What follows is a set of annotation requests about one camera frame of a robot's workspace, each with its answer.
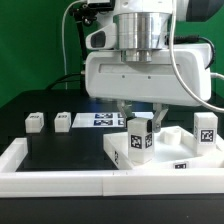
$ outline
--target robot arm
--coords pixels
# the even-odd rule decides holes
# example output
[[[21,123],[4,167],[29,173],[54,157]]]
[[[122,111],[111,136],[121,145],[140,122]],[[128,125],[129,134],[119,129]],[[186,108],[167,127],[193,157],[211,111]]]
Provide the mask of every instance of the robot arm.
[[[200,105],[177,80],[165,44],[173,13],[172,0],[89,0],[88,3],[95,8],[105,7],[106,3],[110,6],[109,13],[99,16],[103,28],[86,39],[89,49],[98,50],[86,61],[86,87],[90,96]],[[178,0],[177,20],[206,21],[223,4],[224,0]],[[211,60],[210,46],[180,45],[174,47],[174,53],[184,82],[198,98],[209,100],[211,75],[206,66]]]

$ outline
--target black table surface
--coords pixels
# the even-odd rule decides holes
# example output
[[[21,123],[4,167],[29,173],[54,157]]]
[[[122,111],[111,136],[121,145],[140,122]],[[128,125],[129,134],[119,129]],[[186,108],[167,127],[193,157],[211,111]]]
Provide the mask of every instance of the black table surface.
[[[224,106],[213,95],[211,102]],[[90,99],[78,90],[27,91],[0,109],[0,154],[18,137],[27,137],[29,153],[17,172],[52,170],[114,170],[103,152],[103,134],[124,128],[78,128],[55,133],[58,112],[118,112],[116,102]],[[133,111],[152,111],[152,105],[133,103]],[[163,126],[193,128],[194,112],[201,107],[170,106]],[[40,134],[26,135],[29,113],[43,112],[45,127]],[[218,133],[224,137],[223,115]],[[148,195],[125,197],[61,197],[0,199],[0,223],[224,223],[224,195]]]

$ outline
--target white plastic frame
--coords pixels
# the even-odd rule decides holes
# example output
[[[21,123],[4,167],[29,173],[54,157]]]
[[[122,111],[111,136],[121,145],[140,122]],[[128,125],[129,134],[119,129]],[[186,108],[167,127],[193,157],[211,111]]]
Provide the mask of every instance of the white plastic frame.
[[[224,193],[224,169],[15,172],[27,155],[25,138],[0,157],[0,197]]]

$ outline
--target small white block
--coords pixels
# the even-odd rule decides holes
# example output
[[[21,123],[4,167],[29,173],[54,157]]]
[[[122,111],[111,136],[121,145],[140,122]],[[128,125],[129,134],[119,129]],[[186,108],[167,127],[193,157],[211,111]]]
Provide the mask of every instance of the small white block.
[[[43,113],[31,113],[25,120],[26,133],[40,133],[44,126]]]
[[[216,149],[218,118],[214,113],[195,113],[194,138],[198,155],[205,155]]]
[[[55,132],[69,132],[71,127],[71,113],[58,113],[54,119]]]
[[[148,119],[128,121],[128,157],[138,163],[146,163],[154,156],[154,135],[147,132]]]

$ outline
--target white platform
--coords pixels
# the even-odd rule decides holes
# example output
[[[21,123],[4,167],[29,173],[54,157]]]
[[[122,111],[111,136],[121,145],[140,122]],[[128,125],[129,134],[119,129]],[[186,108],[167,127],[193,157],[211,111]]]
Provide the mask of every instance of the white platform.
[[[222,139],[217,146],[222,154]],[[217,168],[15,172],[26,155],[27,142],[22,138],[0,157],[0,197],[224,193],[221,157]]]
[[[181,130],[181,142],[178,145],[164,143],[166,132]],[[192,134],[180,127],[162,128],[154,135],[155,155],[145,164],[128,158],[128,133],[104,135],[104,150],[120,170],[178,169],[189,168],[224,168],[224,141],[217,135],[216,148],[204,156],[198,156]]]

